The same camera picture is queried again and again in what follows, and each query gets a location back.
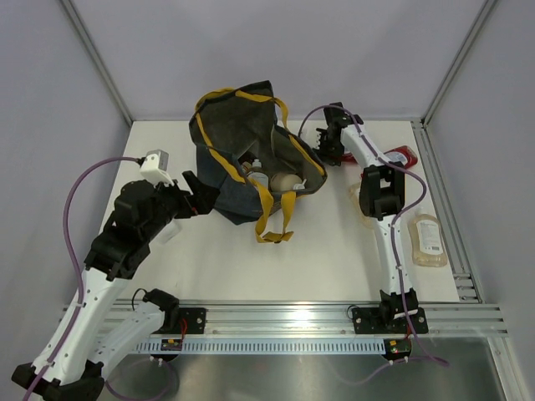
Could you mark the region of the dark canvas bag yellow handles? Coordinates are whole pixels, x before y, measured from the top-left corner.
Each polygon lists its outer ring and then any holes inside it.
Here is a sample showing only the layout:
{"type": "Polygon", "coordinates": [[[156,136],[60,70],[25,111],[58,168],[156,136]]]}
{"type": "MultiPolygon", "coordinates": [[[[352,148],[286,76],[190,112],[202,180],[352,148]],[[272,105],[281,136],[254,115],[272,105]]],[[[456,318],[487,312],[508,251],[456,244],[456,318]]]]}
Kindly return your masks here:
{"type": "Polygon", "coordinates": [[[254,223],[259,243],[289,241],[297,200],[316,193],[328,175],[288,129],[288,108],[271,82],[205,94],[189,132],[199,180],[220,191],[216,210],[235,225],[254,223]]]}

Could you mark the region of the cream lotion bottle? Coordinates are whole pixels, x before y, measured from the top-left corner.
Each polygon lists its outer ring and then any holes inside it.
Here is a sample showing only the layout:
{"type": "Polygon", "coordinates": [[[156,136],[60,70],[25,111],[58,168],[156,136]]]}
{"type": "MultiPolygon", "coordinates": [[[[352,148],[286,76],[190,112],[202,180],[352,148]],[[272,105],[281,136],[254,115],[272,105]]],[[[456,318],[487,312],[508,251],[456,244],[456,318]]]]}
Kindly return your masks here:
{"type": "Polygon", "coordinates": [[[270,189],[274,192],[284,192],[290,190],[304,190],[306,188],[306,179],[299,175],[289,173],[277,173],[270,180],[270,189]]]}

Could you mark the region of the clear yellow soap bottle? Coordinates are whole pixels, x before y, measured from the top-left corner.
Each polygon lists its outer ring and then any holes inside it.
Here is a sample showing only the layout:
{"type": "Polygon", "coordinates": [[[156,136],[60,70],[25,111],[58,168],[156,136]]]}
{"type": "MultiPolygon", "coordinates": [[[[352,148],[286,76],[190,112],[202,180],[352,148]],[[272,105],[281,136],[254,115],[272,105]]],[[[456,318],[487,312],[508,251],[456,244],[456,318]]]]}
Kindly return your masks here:
{"type": "Polygon", "coordinates": [[[259,159],[255,159],[252,163],[252,168],[247,174],[247,178],[251,182],[256,182],[259,185],[269,188],[269,176],[262,167],[262,162],[259,159]]]}

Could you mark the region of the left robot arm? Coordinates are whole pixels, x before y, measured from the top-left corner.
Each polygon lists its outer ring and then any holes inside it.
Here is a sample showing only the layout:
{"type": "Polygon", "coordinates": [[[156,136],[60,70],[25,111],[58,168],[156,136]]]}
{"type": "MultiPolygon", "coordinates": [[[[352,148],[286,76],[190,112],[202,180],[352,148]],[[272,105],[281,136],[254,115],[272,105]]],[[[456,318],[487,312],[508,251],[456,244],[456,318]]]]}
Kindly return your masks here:
{"type": "Polygon", "coordinates": [[[84,260],[81,286],[48,345],[33,362],[17,366],[12,380],[44,400],[96,400],[117,365],[153,332],[178,327],[179,301],[148,292],[116,329],[98,338],[117,297],[150,255],[150,243],[173,221],[208,214],[219,191],[183,172],[189,190],[175,181],[124,185],[102,232],[84,260]]]}

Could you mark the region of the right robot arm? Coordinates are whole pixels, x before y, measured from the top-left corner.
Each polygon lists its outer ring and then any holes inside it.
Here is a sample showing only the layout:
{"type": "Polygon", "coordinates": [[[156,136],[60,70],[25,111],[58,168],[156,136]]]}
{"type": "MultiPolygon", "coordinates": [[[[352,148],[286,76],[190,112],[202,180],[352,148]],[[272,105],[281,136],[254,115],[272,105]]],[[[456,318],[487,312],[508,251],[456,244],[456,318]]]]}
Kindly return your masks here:
{"type": "Polygon", "coordinates": [[[362,169],[359,208],[373,227],[382,274],[380,304],[372,318],[387,331],[415,334],[419,303],[401,246],[405,168],[388,160],[365,132],[364,121],[341,103],[325,105],[322,110],[327,128],[320,131],[320,158],[334,165],[348,151],[362,169]]]}

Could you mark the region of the small red bottle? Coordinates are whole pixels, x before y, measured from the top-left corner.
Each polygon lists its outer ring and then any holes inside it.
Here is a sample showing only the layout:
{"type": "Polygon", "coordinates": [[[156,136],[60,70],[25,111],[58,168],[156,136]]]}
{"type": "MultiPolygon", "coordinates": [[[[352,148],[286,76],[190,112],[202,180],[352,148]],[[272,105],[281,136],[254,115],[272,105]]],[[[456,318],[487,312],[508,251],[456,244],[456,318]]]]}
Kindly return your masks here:
{"type": "Polygon", "coordinates": [[[240,166],[242,167],[242,171],[245,175],[247,175],[251,170],[253,161],[254,159],[251,158],[243,159],[240,161],[240,166]]]}

